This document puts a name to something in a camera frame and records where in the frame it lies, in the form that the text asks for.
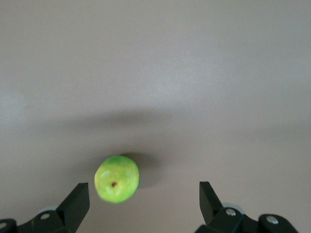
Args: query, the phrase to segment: green apple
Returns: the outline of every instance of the green apple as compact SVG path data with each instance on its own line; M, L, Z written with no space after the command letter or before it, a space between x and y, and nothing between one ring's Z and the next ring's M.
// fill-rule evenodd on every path
M106 159L94 177L98 196L111 203L129 199L139 183L138 167L133 160L122 155Z

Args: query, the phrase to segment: apple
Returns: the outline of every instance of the apple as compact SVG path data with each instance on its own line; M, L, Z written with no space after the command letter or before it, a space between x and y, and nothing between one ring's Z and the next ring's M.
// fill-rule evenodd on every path
M138 167L133 160L123 155L106 159L94 177L98 196L110 203L129 199L139 183Z

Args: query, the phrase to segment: screw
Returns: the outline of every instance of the screw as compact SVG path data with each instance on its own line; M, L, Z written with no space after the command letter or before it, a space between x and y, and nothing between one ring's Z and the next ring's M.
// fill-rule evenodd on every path
M40 219L41 219L41 220L44 220L44 219L47 219L47 218L49 218L49 217L50 217L50 214L49 214L49 213L46 213L46 214L41 215Z
M278 220L277 220L276 217L273 217L273 216L269 215L269 216L266 217L266 219L267 219L268 222L270 222L270 223L272 223L274 225L278 224Z
M6 222L2 222L2 223L0 223L0 229L5 228L5 227L6 227L6 225L7 225L7 223L6 223Z
M237 215L233 209L226 209L225 212L227 213L227 215L230 215L230 216L235 216L235 215Z

